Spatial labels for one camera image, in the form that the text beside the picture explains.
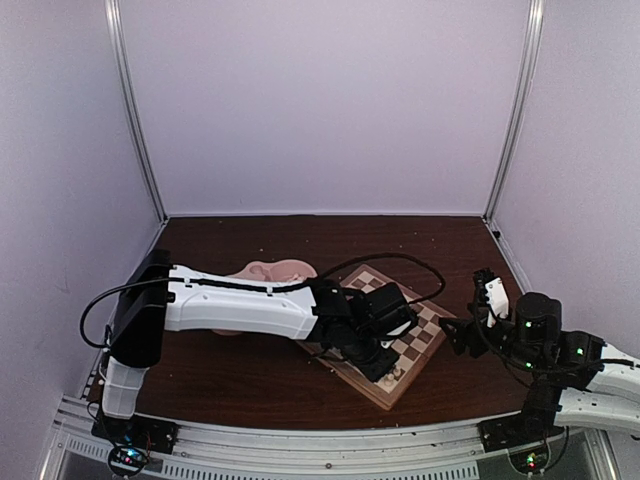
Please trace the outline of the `wooden chess board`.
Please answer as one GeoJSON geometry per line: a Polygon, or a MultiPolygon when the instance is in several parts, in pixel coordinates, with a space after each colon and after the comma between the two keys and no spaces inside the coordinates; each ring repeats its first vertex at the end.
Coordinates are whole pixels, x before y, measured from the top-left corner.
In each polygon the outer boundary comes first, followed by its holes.
{"type": "Polygon", "coordinates": [[[418,295],[411,289],[399,284],[390,277],[382,274],[369,265],[361,265],[341,282],[343,288],[354,288],[370,292],[387,283],[399,286],[405,299],[418,317],[418,323],[412,328],[415,336],[409,346],[404,344],[391,347],[400,356],[395,368],[401,368],[400,378],[394,376],[394,370],[385,375],[378,382],[368,381],[355,367],[340,359],[338,352],[331,350],[326,354],[321,352],[319,343],[319,326],[314,329],[307,341],[300,341],[298,345],[323,366],[331,369],[341,380],[363,394],[380,408],[389,411],[399,401],[405,391],[411,386],[418,374],[437,352],[445,340],[445,334],[438,325],[441,317],[449,313],[430,301],[419,301],[418,295]],[[384,385],[384,378],[388,375],[395,377],[395,384],[389,388],[384,385]]]}

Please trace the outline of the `pink double bowl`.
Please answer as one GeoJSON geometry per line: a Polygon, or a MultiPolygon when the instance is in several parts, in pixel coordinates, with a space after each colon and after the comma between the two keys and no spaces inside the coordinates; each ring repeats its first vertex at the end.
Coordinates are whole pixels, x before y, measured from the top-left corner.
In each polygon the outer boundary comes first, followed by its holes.
{"type": "MultiPolygon", "coordinates": [[[[285,259],[276,262],[252,261],[226,279],[234,279],[236,283],[289,284],[302,283],[316,275],[316,270],[308,263],[285,259]]],[[[212,332],[224,336],[265,333],[304,340],[317,320],[312,313],[315,305],[309,288],[281,297],[274,296],[269,300],[259,300],[254,293],[242,293],[242,302],[234,300],[229,307],[216,309],[216,327],[212,332]]]]}

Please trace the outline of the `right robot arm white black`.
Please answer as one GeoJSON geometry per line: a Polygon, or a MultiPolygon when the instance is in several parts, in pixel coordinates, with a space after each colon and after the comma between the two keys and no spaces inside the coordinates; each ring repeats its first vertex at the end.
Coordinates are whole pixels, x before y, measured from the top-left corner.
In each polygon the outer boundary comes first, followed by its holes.
{"type": "Polygon", "coordinates": [[[529,373],[521,410],[481,422],[488,450],[541,440],[577,426],[636,434],[639,431],[639,361],[604,339],[562,328],[562,305],[529,292],[500,316],[487,288],[475,292],[468,319],[439,325],[456,354],[495,354],[529,373]]]}

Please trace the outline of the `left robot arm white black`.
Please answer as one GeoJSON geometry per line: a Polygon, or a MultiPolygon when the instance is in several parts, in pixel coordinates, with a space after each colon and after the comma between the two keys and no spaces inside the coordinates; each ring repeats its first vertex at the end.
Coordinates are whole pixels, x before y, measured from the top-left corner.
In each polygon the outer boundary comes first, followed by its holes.
{"type": "Polygon", "coordinates": [[[148,254],[129,280],[95,297],[80,321],[110,296],[111,327],[87,345],[107,352],[100,411],[106,429],[123,444],[137,442],[144,424],[134,415],[148,370],[161,359],[167,331],[259,333],[317,343],[338,351],[367,380],[391,373],[399,359],[390,342],[418,323],[399,286],[372,291],[341,286],[330,271],[285,282],[234,279],[171,262],[168,251],[148,254]]]}

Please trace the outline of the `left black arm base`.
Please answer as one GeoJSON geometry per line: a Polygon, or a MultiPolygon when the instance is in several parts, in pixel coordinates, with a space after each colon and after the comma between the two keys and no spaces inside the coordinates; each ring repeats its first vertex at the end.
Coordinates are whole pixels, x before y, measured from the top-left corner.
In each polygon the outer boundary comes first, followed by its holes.
{"type": "Polygon", "coordinates": [[[140,474],[154,453],[172,454],[179,427],[176,423],[134,415],[129,420],[99,416],[91,434],[110,445],[107,465],[121,477],[140,474]]]}

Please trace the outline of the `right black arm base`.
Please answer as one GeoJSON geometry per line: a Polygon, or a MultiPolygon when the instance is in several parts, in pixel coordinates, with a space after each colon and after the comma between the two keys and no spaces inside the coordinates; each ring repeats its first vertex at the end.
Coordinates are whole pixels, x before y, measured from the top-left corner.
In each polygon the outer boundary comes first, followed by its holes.
{"type": "Polygon", "coordinates": [[[511,467],[527,477],[549,470],[554,465],[550,440],[567,437],[565,428],[522,413],[481,421],[478,431],[486,453],[505,450],[511,467]]]}

